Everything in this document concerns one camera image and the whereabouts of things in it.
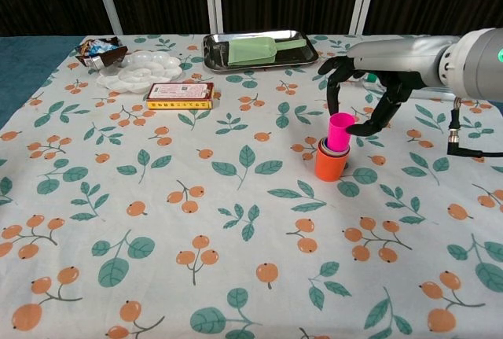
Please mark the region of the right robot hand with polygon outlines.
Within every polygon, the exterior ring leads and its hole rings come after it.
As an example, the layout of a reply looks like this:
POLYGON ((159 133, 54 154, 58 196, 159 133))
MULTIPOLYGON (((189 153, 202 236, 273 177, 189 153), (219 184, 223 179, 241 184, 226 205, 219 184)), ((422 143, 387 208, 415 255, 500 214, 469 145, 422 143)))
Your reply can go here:
POLYGON ((330 114, 340 111, 341 83, 374 74, 385 91, 372 115, 347 127, 348 134, 367 137, 384 129, 414 90, 441 84, 439 63, 457 36, 434 35, 409 39, 360 42, 343 56, 331 57, 318 69, 328 75, 326 100, 330 114))

